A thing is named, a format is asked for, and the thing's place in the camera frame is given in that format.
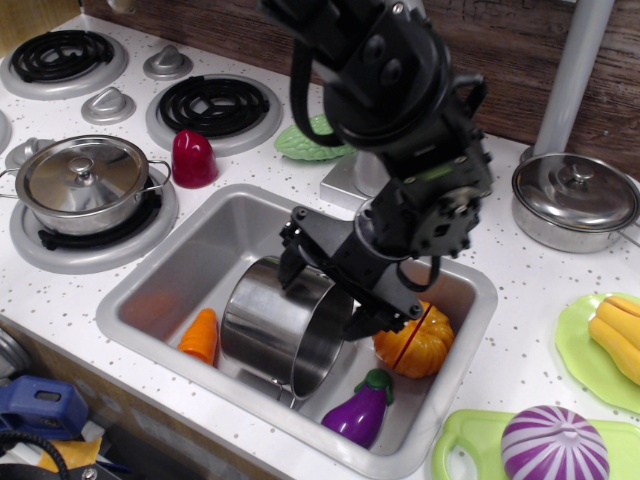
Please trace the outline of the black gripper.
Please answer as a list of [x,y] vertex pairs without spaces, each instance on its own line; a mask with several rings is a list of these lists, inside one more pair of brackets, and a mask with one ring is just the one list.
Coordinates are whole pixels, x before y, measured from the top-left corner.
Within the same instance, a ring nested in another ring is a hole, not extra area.
[[297,206],[280,236],[284,251],[277,278],[284,290],[312,266],[358,303],[347,319],[331,329],[342,340],[356,341],[379,331],[398,332],[423,315],[416,294],[397,276],[398,262],[371,251],[354,222]]

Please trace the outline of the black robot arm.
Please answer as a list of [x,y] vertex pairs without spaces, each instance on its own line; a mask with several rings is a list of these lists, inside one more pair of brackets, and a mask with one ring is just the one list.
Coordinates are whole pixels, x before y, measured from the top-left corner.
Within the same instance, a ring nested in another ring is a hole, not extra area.
[[403,2],[262,1],[294,39],[290,105],[316,143],[350,145],[388,173],[351,221],[296,207],[283,228],[278,278],[307,266],[356,300],[333,334],[346,341],[399,331],[422,315],[409,259],[440,260],[469,246],[491,193],[490,156],[473,117],[487,94],[479,74],[457,75],[429,18]]

